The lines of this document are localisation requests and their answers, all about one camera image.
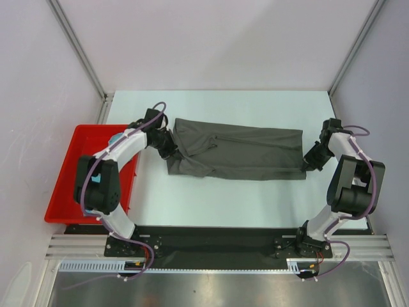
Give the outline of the dark grey t-shirt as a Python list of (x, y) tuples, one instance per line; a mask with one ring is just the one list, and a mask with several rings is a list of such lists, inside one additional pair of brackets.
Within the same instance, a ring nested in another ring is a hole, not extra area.
[(179, 157), (167, 160), (170, 175), (228, 180), (305, 180), (303, 132), (177, 118), (173, 138)]

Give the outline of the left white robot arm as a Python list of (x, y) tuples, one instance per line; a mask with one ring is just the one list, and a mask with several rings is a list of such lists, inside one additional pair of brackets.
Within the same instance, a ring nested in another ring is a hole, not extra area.
[(163, 160), (179, 154), (165, 110), (165, 102), (155, 104), (117, 140), (93, 155), (81, 156), (77, 163), (74, 200), (85, 216), (101, 221), (111, 235), (121, 238), (118, 246), (129, 256), (140, 251), (141, 240), (134, 235), (136, 225), (121, 206), (120, 171), (148, 147), (156, 149)]

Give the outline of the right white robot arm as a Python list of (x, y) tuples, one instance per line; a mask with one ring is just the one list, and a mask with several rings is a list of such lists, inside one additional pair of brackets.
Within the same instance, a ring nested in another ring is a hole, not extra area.
[(329, 238), (341, 225), (367, 217), (377, 206), (385, 165), (364, 153), (356, 135), (335, 118), (323, 122), (320, 139), (304, 155), (303, 170), (321, 171), (332, 157), (338, 164), (327, 204), (297, 230), (295, 250), (302, 257), (330, 249)]

